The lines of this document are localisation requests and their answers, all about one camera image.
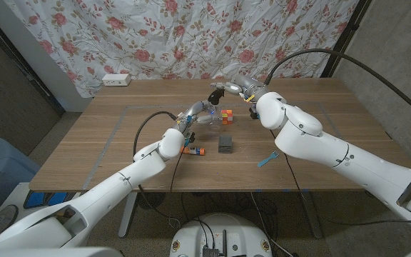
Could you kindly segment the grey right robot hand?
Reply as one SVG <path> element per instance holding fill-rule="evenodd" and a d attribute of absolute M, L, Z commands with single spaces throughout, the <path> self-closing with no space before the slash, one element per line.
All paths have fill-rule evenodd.
<path fill-rule="evenodd" d="M 210 85 L 216 89 L 224 89 L 232 95 L 240 96 L 246 101 L 254 102 L 269 92 L 265 84 L 242 74 L 235 75 L 230 82 L 216 82 Z"/>

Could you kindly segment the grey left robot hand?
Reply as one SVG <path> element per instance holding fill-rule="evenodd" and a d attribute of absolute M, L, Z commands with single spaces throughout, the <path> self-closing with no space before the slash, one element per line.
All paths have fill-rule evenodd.
<path fill-rule="evenodd" d="M 182 133 L 186 133 L 194 124 L 217 124 L 222 121 L 221 109 L 209 101 L 198 101 L 177 116 L 174 126 Z"/>

